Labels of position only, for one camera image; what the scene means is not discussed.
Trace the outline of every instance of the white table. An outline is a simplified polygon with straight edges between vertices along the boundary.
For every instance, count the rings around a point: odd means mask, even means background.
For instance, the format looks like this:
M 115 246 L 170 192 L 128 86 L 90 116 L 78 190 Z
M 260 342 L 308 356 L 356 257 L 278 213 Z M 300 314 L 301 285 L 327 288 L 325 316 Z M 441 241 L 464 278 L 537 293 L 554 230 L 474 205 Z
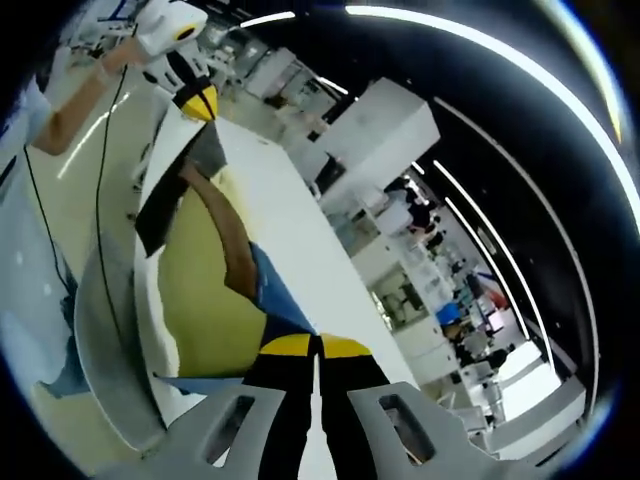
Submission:
M 151 152 L 141 203 L 202 124 L 186 121 L 171 105 Z M 368 291 L 319 206 L 284 150 L 225 119 L 217 120 L 229 169 L 252 220 L 255 241 L 271 258 L 291 294 L 319 332 L 356 339 L 369 347 L 392 382 L 415 380 L 380 318 Z M 176 343 L 164 325 L 157 287 L 156 252 L 146 258 L 139 239 L 135 249 L 135 293 L 141 343 L 153 394 L 167 425 L 202 400 L 183 396 L 153 376 L 176 376 Z M 319 413 L 319 399 L 313 402 Z M 309 433 L 301 478 L 332 478 L 328 450 L 318 451 L 324 433 L 319 420 Z

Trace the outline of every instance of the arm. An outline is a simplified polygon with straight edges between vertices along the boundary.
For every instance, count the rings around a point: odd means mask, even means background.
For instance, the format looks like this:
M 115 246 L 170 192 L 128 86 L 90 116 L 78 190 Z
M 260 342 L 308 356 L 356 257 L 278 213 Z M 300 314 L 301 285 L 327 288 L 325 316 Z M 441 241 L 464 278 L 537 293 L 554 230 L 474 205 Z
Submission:
M 125 65 L 141 62 L 143 55 L 138 41 L 130 38 L 102 57 L 100 65 L 94 68 L 78 91 L 60 110 L 51 115 L 33 145 L 50 155 L 60 155 L 66 151 L 108 88 L 102 79 L 104 73 L 108 76 L 116 75 Z
M 180 176 L 196 191 L 218 229 L 227 264 L 225 285 L 253 301 L 256 297 L 258 273 L 242 220 L 227 197 L 203 177 L 189 159 L 180 171 Z

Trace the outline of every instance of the black cable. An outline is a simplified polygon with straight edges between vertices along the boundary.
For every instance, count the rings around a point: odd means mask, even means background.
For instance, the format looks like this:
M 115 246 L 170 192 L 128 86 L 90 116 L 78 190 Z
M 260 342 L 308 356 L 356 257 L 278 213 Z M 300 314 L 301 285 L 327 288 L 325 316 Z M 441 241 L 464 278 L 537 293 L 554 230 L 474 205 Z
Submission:
M 65 282 L 64 278 L 62 278 L 62 273 L 60 273 L 60 264 L 58 263 L 58 255 L 56 253 L 56 246 L 53 242 L 53 236 L 51 235 L 51 229 L 49 228 L 49 221 L 47 220 L 47 214 L 44 213 L 44 206 L 42 205 L 42 199 L 40 198 L 40 192 L 38 191 L 38 185 L 36 184 L 36 177 L 33 175 L 33 168 L 31 166 L 31 159 L 29 158 L 29 153 L 27 152 L 27 147 L 23 148 L 24 156 L 27 158 L 27 166 L 29 167 L 29 176 L 31 177 L 31 183 L 33 184 L 33 190 L 36 192 L 36 199 L 38 200 L 38 206 L 40 207 L 40 213 L 42 213 L 42 218 L 44 220 L 44 226 L 47 229 L 47 235 L 49 236 L 49 243 L 51 243 L 51 250 L 53 250 L 53 263 L 56 267 L 56 273 L 58 274 L 58 278 L 60 279 L 60 283 L 64 286 L 64 289 L 67 291 L 67 295 L 71 295 L 71 289 L 67 282 Z
M 111 316 L 113 317 L 113 323 L 115 325 L 118 338 L 120 339 L 120 343 L 123 342 L 123 336 L 122 332 L 120 331 L 120 324 L 118 323 L 118 317 L 116 315 L 116 309 L 113 304 L 113 298 L 111 297 L 111 291 L 109 290 L 109 282 L 107 281 L 107 270 L 104 262 L 104 251 L 102 248 L 102 232 L 100 229 L 100 190 L 102 188 L 104 164 L 107 156 L 107 140 L 109 139 L 109 125 L 111 123 L 111 114 L 113 113 L 116 101 L 118 100 L 120 92 L 122 91 L 124 79 L 127 76 L 127 70 L 128 66 L 125 66 L 124 70 L 122 71 L 122 76 L 120 77 L 120 83 L 118 84 L 118 88 L 116 89 L 116 94 L 113 96 L 113 101 L 111 102 L 111 106 L 109 107 L 107 113 L 107 120 L 104 127 L 104 139 L 102 143 L 102 158 L 100 159 L 100 171 L 98 173 L 98 185 L 96 186 L 96 231 L 98 236 L 98 256 L 100 258 L 100 270 L 102 271 L 102 281 L 104 283 L 104 290 L 107 295 L 107 303 L 109 304 L 109 310 L 111 311 Z

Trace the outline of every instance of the hand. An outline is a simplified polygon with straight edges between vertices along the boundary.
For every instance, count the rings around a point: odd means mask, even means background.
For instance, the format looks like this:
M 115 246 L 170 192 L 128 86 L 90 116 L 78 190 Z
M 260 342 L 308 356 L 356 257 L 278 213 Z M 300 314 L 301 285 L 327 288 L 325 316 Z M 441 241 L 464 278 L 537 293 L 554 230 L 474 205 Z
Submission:
M 140 42 L 130 37 L 108 52 L 102 58 L 102 65 L 108 74 L 113 75 L 125 65 L 144 65 L 147 60 L 147 54 Z
M 196 168 L 195 164 L 188 158 L 184 161 L 184 165 L 182 166 L 182 169 L 180 169 L 180 173 L 178 173 L 178 175 L 189 183 L 194 183 L 204 178 Z

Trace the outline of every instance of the ceiling light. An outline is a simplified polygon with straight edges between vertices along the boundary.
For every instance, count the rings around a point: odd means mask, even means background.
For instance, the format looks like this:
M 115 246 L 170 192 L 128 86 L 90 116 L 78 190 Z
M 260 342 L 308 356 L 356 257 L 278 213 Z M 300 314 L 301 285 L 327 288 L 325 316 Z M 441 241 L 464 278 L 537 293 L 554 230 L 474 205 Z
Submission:
M 509 302 L 511 302 L 511 308 L 513 309 L 513 313 L 515 314 L 516 318 L 518 319 L 518 323 L 520 324 L 520 328 L 522 329 L 522 332 L 524 333 L 525 338 L 527 340 L 529 340 L 529 338 L 530 338 L 529 337 L 529 329 L 527 328 L 527 326 L 524 323 L 524 318 L 522 317 L 522 312 L 520 312 L 520 309 L 518 308 L 518 304 L 516 303 L 516 299 L 514 298 L 513 294 L 511 293 L 511 289 L 509 288 L 509 285 L 507 285 L 507 281 L 505 280 L 504 276 L 502 275 L 502 272 L 498 268 L 498 265 L 496 265 L 495 260 L 493 259 L 491 254 L 487 251 L 487 247 L 484 246 L 484 243 L 482 243 L 482 240 L 480 240 L 480 237 L 478 237 L 478 234 L 471 227 L 469 222 L 467 222 L 467 219 L 462 216 L 462 213 L 460 213 L 460 210 L 458 210 L 458 207 L 455 206 L 455 204 L 451 201 L 451 199 L 449 197 L 446 197 L 444 199 L 444 201 L 447 202 L 447 204 L 449 205 L 449 207 L 451 208 L 453 213 L 456 214 L 456 217 L 458 217 L 458 219 L 460 220 L 460 222 L 462 223 L 464 228 L 467 230 L 467 232 L 469 233 L 469 235 L 471 236 L 471 238 L 473 239 L 475 244 L 478 246 L 478 248 L 482 252 L 482 255 L 484 256 L 484 258 L 489 263 L 489 266 L 491 267 L 491 270 L 493 271 L 493 273 L 496 274 L 496 277 L 498 277 L 498 281 L 500 282 L 500 285 L 504 289 L 504 292 L 507 294 L 507 297 L 509 297 Z
M 293 12 L 274 13 L 273 15 L 267 15 L 265 17 L 258 17 L 252 20 L 247 20 L 240 24 L 240 28 L 253 27 L 254 25 L 260 25 L 261 23 L 275 22 L 276 20 L 286 20 L 287 18 L 294 18 L 296 16 Z
M 412 166 L 413 168 L 415 168 L 416 170 L 418 170 L 418 173 L 419 173 L 420 175 L 424 175 L 424 168 L 422 168 L 418 163 L 416 163 L 416 162 L 411 162 L 411 166 Z
M 349 95 L 349 92 L 346 89 L 342 88 L 340 85 L 336 85 L 331 80 L 327 80 L 324 77 L 318 77 L 318 81 L 321 82 L 321 83 L 324 83 L 325 85 L 328 85 L 329 87 L 333 88 L 334 90 L 337 90 L 338 92 L 342 93 L 343 95 Z
M 638 190 L 633 183 L 633 178 L 629 173 L 629 169 L 620 156 L 620 153 L 589 109 L 573 94 L 573 92 L 571 92 L 571 90 L 569 90 L 564 84 L 562 84 L 562 82 L 560 82 L 560 80 L 551 75 L 551 73 L 545 70 L 542 66 L 506 43 L 501 42 L 486 33 L 482 33 L 475 28 L 471 28 L 451 20 L 445 20 L 444 18 L 424 13 L 387 7 L 354 5 L 346 7 L 346 10 L 351 15 L 383 17 L 419 23 L 421 25 L 437 28 L 438 30 L 443 30 L 459 37 L 466 38 L 467 40 L 497 53 L 539 81 L 561 102 L 563 102 L 571 112 L 573 112 L 606 155 L 614 172 L 618 176 L 620 184 L 622 185 L 627 201 L 631 206 L 631 212 L 636 223 L 636 229 L 640 234 L 640 196 L 638 195 Z
M 447 178 L 447 180 L 451 182 L 451 184 L 460 192 L 460 194 L 462 194 L 465 200 L 469 202 L 469 205 L 471 205 L 473 210 L 478 214 L 482 222 L 487 226 L 487 228 L 491 232 L 491 235 L 500 246 L 500 249 L 502 250 L 502 253 L 504 254 L 504 256 L 507 257 L 507 260 L 511 264 L 513 271 L 516 273 L 518 280 L 520 280 L 520 283 L 522 284 L 524 293 L 527 295 L 527 298 L 529 299 L 529 303 L 531 304 L 531 308 L 533 309 L 533 314 L 536 317 L 536 321 L 538 322 L 538 325 L 540 326 L 540 332 L 542 333 L 542 340 L 544 341 L 544 345 L 547 349 L 547 356 L 549 357 L 549 363 L 553 367 L 554 362 L 553 362 L 553 354 L 551 353 L 551 343 L 549 342 L 547 331 L 544 328 L 544 322 L 542 321 L 542 316 L 540 315 L 538 304 L 533 298 L 533 294 L 531 293 L 529 284 L 527 284 L 527 281 L 524 279 L 524 275 L 522 274 L 522 271 L 520 271 L 520 267 L 518 267 L 518 264 L 513 258 L 513 255 L 511 255 L 511 252 L 507 248 L 506 243 L 504 243 L 504 240 L 502 240 L 502 237 L 498 235 L 498 231 L 495 229 L 493 224 L 489 221 L 489 219 L 484 214 L 484 212 L 480 210 L 480 207 L 478 206 L 478 204 L 473 200 L 473 198 L 471 198 L 471 196 L 469 196 L 467 191 L 462 187 L 462 185 L 460 185 L 460 183 L 453 177 L 453 175 L 451 175 L 451 173 L 449 173 L 449 171 L 446 168 L 444 168 L 439 161 L 434 160 L 433 164 L 438 170 L 440 170 L 440 172 Z

